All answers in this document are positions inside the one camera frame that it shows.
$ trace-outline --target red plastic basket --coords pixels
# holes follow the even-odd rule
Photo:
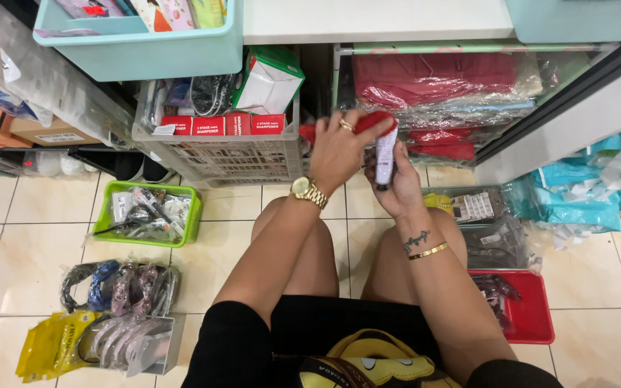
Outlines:
[[[470,275],[499,275],[515,287],[522,300],[505,298],[505,315],[512,322],[504,330],[505,338],[511,344],[549,345],[555,340],[553,321],[550,317],[548,298],[545,295],[543,277],[530,271],[481,271],[470,270]]]

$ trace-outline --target green plastic basket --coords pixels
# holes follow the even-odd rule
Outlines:
[[[104,235],[92,236],[96,241],[110,241],[112,243],[134,243],[134,244],[147,244],[166,246],[168,248],[181,248],[185,243],[193,243],[196,236],[198,236],[198,226],[200,225],[200,216],[203,213],[203,203],[198,199],[195,189],[188,186],[169,186],[166,184],[150,184],[150,183],[136,183],[132,181],[118,181],[113,180],[107,184],[104,189],[104,203],[102,204],[102,211],[99,214],[99,219],[92,227],[93,232],[103,231],[109,227],[112,223],[112,193],[117,191],[127,191],[131,187],[145,187],[146,189],[163,189],[167,194],[171,195],[190,195],[190,207],[188,208],[188,219],[186,220],[184,227],[184,237],[180,242],[155,242],[155,241],[143,241],[136,240],[129,237],[116,236],[111,234],[105,234],[110,237],[104,237]]]

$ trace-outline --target red box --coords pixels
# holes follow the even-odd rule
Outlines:
[[[251,135],[279,135],[286,126],[286,115],[255,115],[250,128]]]
[[[250,113],[234,112],[224,115],[227,136],[250,135]]]
[[[175,124],[177,128],[174,135],[190,136],[190,130],[193,127],[193,117],[191,116],[164,116],[162,117],[162,125]]]
[[[224,117],[196,117],[193,119],[193,136],[224,136]]]
[[[505,315],[512,323],[510,329],[502,331],[507,342],[537,345],[553,343],[555,331],[543,277],[526,270],[469,269],[469,275],[488,273],[501,276],[522,295],[522,300],[505,297]]]

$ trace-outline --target light blue plastic bin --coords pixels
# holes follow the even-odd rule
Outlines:
[[[243,0],[229,0],[226,21],[219,28],[148,32],[138,16],[73,19],[55,0],[42,0],[35,28],[90,28],[102,35],[32,36],[100,82],[238,73],[243,63],[243,8]]]
[[[506,0],[524,43],[621,41],[621,0]]]

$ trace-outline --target gold ring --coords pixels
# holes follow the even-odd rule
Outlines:
[[[340,126],[341,128],[348,129],[351,132],[356,132],[356,128],[354,128],[354,126],[349,124],[348,122],[344,121],[344,119],[340,119]]]

